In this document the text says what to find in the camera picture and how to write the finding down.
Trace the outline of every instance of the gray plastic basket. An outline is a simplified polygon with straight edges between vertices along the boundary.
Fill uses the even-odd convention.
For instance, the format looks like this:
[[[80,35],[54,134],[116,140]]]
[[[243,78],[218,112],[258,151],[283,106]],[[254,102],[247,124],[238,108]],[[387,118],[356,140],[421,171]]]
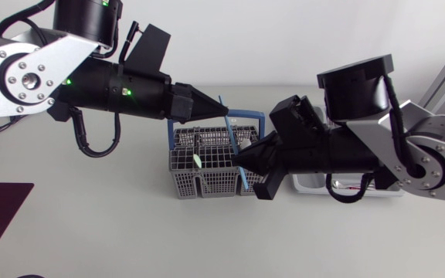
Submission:
[[[232,127],[238,143],[245,138],[258,141],[255,127]],[[262,176],[245,170],[249,188],[241,185],[238,167],[233,165],[233,148],[229,142],[226,127],[193,127],[174,132],[175,147],[169,153],[169,170],[172,173],[180,199],[231,197],[237,191],[243,196],[254,195],[252,185],[262,180]],[[193,161],[197,154],[202,168]]]

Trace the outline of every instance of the circular joint cap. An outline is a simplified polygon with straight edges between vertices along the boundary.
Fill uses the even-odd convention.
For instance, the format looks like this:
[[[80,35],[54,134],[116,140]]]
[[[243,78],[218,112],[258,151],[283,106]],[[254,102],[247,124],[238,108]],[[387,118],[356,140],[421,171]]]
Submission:
[[[370,80],[391,73],[393,70],[391,54],[379,56],[319,73],[317,75],[318,86],[324,89],[326,85],[334,86],[338,83],[354,82],[352,80],[355,82]]]

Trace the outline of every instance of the white table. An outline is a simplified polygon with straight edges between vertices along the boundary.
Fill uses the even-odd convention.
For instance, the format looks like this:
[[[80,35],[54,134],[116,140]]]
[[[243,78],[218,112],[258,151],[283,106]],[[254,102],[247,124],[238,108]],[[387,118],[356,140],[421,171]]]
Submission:
[[[266,114],[294,94],[323,98],[305,87],[199,89]],[[106,147],[113,114],[84,116],[91,147]],[[289,177],[272,202],[178,200],[165,121],[121,120],[120,145],[101,159],[47,114],[0,134],[0,181],[36,185],[0,240],[0,277],[445,277],[445,202],[344,205],[294,193]]]

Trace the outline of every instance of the blue basket handle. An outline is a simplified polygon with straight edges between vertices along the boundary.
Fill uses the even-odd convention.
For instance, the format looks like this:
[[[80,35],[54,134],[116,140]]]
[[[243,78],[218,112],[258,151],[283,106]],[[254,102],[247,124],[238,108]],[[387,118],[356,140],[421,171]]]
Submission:
[[[230,109],[228,117],[242,117],[259,120],[259,139],[265,137],[266,115],[264,113],[252,110]],[[175,123],[178,123],[178,121],[168,120],[168,143],[170,150],[175,149]]]

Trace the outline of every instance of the robotic arm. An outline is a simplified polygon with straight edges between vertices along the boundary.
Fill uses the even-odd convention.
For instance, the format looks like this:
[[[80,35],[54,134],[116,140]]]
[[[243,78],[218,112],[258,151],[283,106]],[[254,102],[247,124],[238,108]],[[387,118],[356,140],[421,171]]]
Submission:
[[[388,73],[392,57],[381,56],[318,75],[327,128],[307,97],[280,102],[270,113],[276,131],[242,150],[236,164],[260,175],[258,198],[273,199],[287,174],[325,173],[329,193],[340,202],[391,186],[414,195],[445,200],[445,116],[409,101],[399,105]],[[354,196],[334,192],[334,173],[365,173]]]
[[[226,107],[193,86],[172,84],[171,77],[159,71],[170,35],[153,25],[142,32],[133,22],[118,63],[103,60],[117,49],[120,0],[57,0],[53,29],[40,29],[28,19],[54,2],[44,0],[0,24],[0,117],[47,110],[58,121],[72,118],[80,150],[101,157],[119,140],[118,114],[181,123],[227,114]],[[32,30],[4,39],[3,32],[17,21]],[[125,59],[137,32],[142,36]],[[77,107],[115,113],[116,136],[109,150],[88,148]]]

